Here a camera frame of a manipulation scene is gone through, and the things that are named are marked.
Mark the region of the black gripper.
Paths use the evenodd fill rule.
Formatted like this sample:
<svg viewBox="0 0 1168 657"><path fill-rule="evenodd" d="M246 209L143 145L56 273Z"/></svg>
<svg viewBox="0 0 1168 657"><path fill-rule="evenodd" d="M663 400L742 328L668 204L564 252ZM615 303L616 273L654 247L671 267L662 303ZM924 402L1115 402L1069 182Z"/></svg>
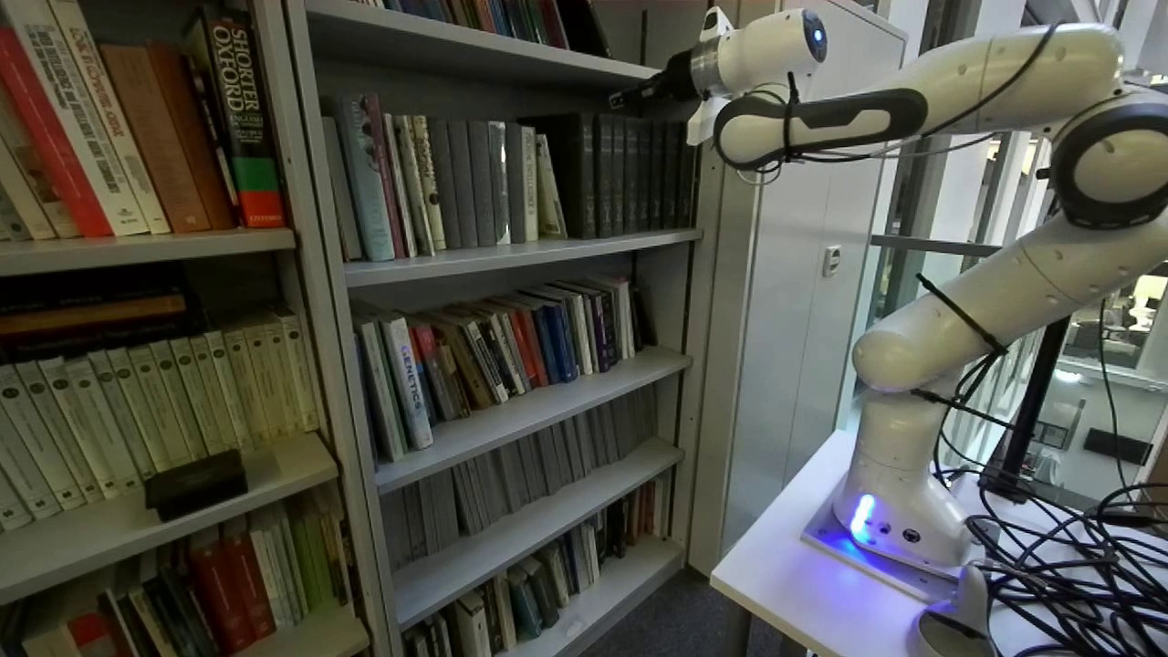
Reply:
<svg viewBox="0 0 1168 657"><path fill-rule="evenodd" d="M668 65L662 75L654 75L645 84L638 84L632 91L632 111L637 114L663 114L663 111L674 111L674 108L686 108L699 99L701 99L701 91L691 75L691 56L679 53L668 59Z"/></svg>

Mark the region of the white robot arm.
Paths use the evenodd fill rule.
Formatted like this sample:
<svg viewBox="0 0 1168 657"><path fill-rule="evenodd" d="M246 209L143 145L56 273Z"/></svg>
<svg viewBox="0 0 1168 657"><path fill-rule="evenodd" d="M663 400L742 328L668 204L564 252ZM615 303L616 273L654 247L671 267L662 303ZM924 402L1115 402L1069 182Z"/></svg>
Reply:
<svg viewBox="0 0 1168 657"><path fill-rule="evenodd" d="M847 94L800 94L825 59L829 26L802 7L747 26L712 10L629 99L683 103L686 139L736 173L929 136L1050 136L1055 215L854 345L864 400L832 514L869 555L954 572L972 533L932 454L961 368L1163 262L1168 103L1123 81L1123 43L1103 21L969 38Z"/></svg>

